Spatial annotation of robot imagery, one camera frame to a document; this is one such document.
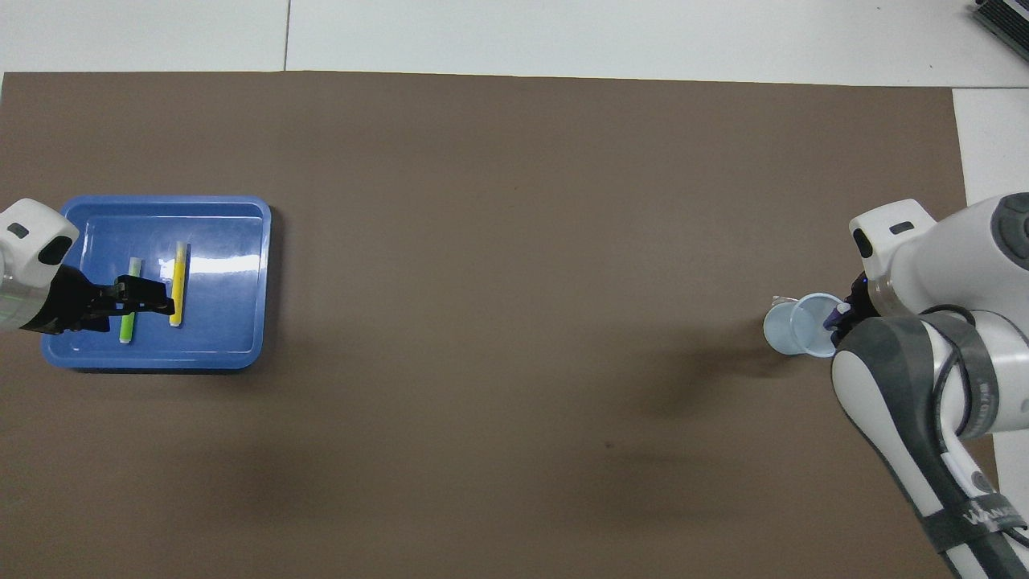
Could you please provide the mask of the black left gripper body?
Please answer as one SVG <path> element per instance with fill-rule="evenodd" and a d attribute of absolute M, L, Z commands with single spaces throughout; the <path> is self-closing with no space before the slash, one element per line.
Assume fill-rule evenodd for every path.
<path fill-rule="evenodd" d="M 97 313 L 108 299 L 108 287 L 95 285 L 77 268 L 60 266 L 40 311 L 21 325 L 36 333 L 109 332 L 108 316 Z"/>

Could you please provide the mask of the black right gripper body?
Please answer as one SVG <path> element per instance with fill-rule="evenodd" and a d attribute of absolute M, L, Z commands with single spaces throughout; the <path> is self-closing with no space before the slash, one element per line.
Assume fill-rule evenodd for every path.
<path fill-rule="evenodd" d="M 870 281 L 867 275 L 860 273 L 852 282 L 849 296 L 844 300 L 849 310 L 844 314 L 848 322 L 861 322 L 871 318 L 872 301 L 870 296 Z"/>

